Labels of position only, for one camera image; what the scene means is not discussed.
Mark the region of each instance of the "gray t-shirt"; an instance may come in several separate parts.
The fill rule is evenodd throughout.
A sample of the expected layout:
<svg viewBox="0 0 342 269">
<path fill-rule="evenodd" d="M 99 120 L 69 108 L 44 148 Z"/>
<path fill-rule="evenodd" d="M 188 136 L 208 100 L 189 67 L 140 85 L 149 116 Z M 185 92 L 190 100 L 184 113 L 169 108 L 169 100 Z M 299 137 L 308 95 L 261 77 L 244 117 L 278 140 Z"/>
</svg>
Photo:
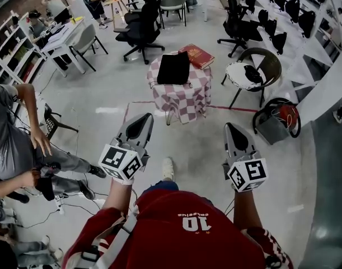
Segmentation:
<svg viewBox="0 0 342 269">
<path fill-rule="evenodd" d="M 9 108 L 17 100 L 13 86 L 0 85 L 0 179 L 6 180 L 34 167 L 34 149 L 27 133 L 16 128 Z"/>
</svg>

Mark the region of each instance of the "concrete floor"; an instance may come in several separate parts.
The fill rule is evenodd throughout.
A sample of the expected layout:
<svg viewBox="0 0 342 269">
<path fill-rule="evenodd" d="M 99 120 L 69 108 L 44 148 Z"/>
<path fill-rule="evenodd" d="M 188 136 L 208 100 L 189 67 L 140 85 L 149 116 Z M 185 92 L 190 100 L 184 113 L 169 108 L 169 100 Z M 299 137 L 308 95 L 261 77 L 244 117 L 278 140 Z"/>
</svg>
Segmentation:
<svg viewBox="0 0 342 269">
<path fill-rule="evenodd" d="M 174 121 L 166 126 L 165 116 L 156 110 L 154 103 L 135 103 L 153 101 L 147 84 L 148 66 L 143 63 L 142 55 L 134 53 L 128 62 L 123 54 L 130 50 L 127 43 L 115 40 L 112 26 L 105 30 L 97 29 L 97 36 L 109 52 L 106 55 L 101 48 L 96 55 L 89 51 L 88 61 L 97 69 L 87 69 L 84 75 L 74 65 L 69 67 L 68 76 L 63 77 L 50 62 L 46 62 L 34 85 L 37 91 L 43 88 L 42 96 L 57 113 L 62 122 L 79 127 L 79 135 L 66 129 L 58 129 L 52 143 L 72 154 L 97 164 L 104 144 L 109 143 L 122 125 L 124 117 L 129 119 L 139 113 L 154 114 L 155 123 L 151 141 L 147 150 L 151 156 L 144 173 L 135 178 L 134 189 L 138 196 L 151 184 L 161 178 L 162 159 L 171 156 L 176 164 L 176 181 L 182 190 L 193 191 L 210 199 L 220 210 L 225 210 L 232 201 L 234 192 L 230 183 L 224 182 L 221 164 L 225 159 L 222 128 L 226 122 L 243 126 L 252 135 L 251 120 L 254 113 L 241 110 L 217 108 L 228 107 L 237 88 L 226 82 L 221 85 L 226 66 L 234 62 L 239 50 L 229 59 L 231 47 L 217 44 L 217 39 L 227 38 L 222 26 L 226 12 L 221 9 L 218 0 L 209 0 L 208 22 L 203 21 L 202 7 L 195 7 L 188 14 L 187 27 L 176 15 L 165 19 L 165 30 L 161 30 L 156 42 L 166 47 L 166 51 L 175 51 L 193 43 L 215 56 L 212 68 L 212 102 L 214 108 L 208 108 L 207 117 L 182 125 Z M 150 61 L 161 55 L 160 49 L 147 49 Z M 242 92 L 235 107 L 258 110 L 260 93 Z M 303 256 L 310 233 L 316 195 L 316 172 L 311 168 L 315 162 L 304 159 L 304 150 L 311 156 L 312 133 L 301 135 L 298 139 L 287 139 L 273 146 L 267 145 L 260 137 L 255 142 L 263 157 L 266 158 L 270 178 L 254 194 L 256 205 L 263 225 L 289 253 L 297 266 Z M 83 179 L 80 173 L 60 173 L 65 177 Z M 107 194 L 110 178 L 99 179 L 88 175 L 90 187 L 97 193 Z M 132 196 L 131 207 L 135 200 Z M 72 196 L 64 200 L 71 205 L 83 206 L 93 214 L 98 210 L 96 204 L 84 196 Z M 30 196 L 26 205 L 8 200 L 16 210 L 23 226 L 42 222 L 50 212 L 56 210 L 55 202 L 48 202 L 42 196 Z M 54 213 L 49 219 L 31 229 L 18 229 L 20 240 L 41 240 L 47 234 L 54 248 L 66 251 L 75 241 L 86 220 L 91 216 L 81 208 L 64 206 L 65 214 Z"/>
</svg>

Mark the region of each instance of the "hand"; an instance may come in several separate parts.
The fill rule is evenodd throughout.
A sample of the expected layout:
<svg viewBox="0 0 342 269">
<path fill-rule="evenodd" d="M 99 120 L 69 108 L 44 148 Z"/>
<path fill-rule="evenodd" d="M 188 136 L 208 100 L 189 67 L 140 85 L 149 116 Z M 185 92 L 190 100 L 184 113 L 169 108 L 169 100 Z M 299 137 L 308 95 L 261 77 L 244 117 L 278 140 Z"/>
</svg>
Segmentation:
<svg viewBox="0 0 342 269">
<path fill-rule="evenodd" d="M 20 175 L 22 187 L 35 187 L 40 178 L 40 171 L 29 170 Z"/>
<path fill-rule="evenodd" d="M 46 156 L 46 149 L 48 150 L 49 155 L 53 155 L 50 142 L 39 126 L 31 128 L 31 142 L 35 149 L 40 145 L 44 156 Z"/>
</svg>

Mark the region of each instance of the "black office chair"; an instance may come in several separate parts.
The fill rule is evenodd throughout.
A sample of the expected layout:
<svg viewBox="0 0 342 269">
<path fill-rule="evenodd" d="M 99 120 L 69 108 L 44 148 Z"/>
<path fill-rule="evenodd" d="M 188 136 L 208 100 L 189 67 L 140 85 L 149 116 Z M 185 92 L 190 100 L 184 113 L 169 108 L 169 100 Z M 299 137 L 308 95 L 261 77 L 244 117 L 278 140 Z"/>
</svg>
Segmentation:
<svg viewBox="0 0 342 269">
<path fill-rule="evenodd" d="M 257 30 L 257 27 L 260 25 L 259 22 L 242 20 L 246 11 L 252 10 L 252 6 L 239 6 L 237 0 L 228 0 L 228 4 L 228 21 L 226 20 L 223 23 L 223 27 L 226 33 L 233 39 L 218 39 L 217 43 L 220 44 L 223 41 L 235 44 L 233 51 L 228 54 L 228 57 L 232 58 L 233 53 L 239 46 L 244 50 L 247 49 L 246 42 L 248 40 L 262 41 L 263 39 Z"/>
<path fill-rule="evenodd" d="M 145 5 L 142 7 L 139 21 L 131 22 L 125 29 L 114 29 L 114 32 L 120 33 L 116 37 L 117 41 L 127 42 L 132 47 L 136 45 L 136 47 L 124 55 L 125 62 L 127 61 L 128 55 L 140 50 L 142 52 L 144 63 L 148 64 L 149 60 L 146 60 L 144 54 L 145 48 L 161 48 L 162 51 L 165 50 L 164 46 L 151 44 L 160 34 L 159 28 L 155 28 L 154 26 L 159 15 L 158 10 L 160 7 L 160 0 L 144 1 Z"/>
</svg>

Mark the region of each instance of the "white chair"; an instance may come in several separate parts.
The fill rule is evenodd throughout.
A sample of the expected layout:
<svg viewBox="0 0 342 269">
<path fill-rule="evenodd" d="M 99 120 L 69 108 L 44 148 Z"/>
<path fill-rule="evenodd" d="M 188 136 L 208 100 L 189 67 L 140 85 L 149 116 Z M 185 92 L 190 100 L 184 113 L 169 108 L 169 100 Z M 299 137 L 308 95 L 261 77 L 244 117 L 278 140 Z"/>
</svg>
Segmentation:
<svg viewBox="0 0 342 269">
<path fill-rule="evenodd" d="M 90 68 L 92 68 L 96 72 L 95 68 L 93 66 L 91 66 L 91 64 L 83 56 L 87 52 L 87 50 L 89 50 L 90 47 L 92 48 L 93 53 L 96 54 L 95 49 L 93 47 L 93 43 L 95 41 L 98 41 L 98 43 L 100 44 L 102 49 L 108 55 L 108 52 L 106 51 L 106 49 L 101 44 L 98 37 L 96 36 L 95 27 L 93 26 L 93 24 L 88 25 L 82 31 L 81 35 L 79 36 L 78 41 L 74 41 L 72 43 L 72 45 L 69 47 L 70 47 L 71 53 L 75 56 L 75 58 L 76 58 L 76 55 L 75 55 L 74 51 L 85 61 L 85 63 L 87 63 L 89 65 Z"/>
</svg>

